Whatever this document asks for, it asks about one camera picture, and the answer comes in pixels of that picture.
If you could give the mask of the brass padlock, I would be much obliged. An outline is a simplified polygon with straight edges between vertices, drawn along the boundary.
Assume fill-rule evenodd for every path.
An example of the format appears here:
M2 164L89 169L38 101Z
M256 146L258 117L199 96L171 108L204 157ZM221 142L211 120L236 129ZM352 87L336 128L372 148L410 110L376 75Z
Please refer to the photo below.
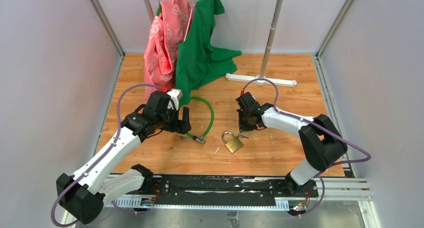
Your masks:
M244 146L241 140L230 131L225 131L221 139L231 154Z

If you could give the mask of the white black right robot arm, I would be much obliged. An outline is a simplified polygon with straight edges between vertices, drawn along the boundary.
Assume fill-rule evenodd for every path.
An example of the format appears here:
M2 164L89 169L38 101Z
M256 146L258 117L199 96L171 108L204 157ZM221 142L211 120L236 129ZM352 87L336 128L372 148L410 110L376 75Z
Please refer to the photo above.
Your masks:
M348 150L327 115L299 116L271 103L260 105L249 92L236 98L236 103L240 132L271 128L300 139L305 158L285 176L285 189L291 196L303 193L312 178L330 168Z

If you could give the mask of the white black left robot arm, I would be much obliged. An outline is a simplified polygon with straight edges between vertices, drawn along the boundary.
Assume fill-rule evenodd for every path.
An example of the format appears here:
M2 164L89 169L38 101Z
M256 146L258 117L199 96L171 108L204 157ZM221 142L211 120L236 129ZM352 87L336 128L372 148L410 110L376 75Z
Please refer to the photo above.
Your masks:
M89 224L102 209L122 195L138 191L140 194L158 194L150 169L136 164L127 172L108 179L113 169L132 150L160 131L187 134L190 129L189 109L183 109L179 119L179 89L153 92L147 103L138 106L124 119L119 119L116 133L109 142L85 165L71 175L61 174L56 180L57 205L69 212L76 221Z

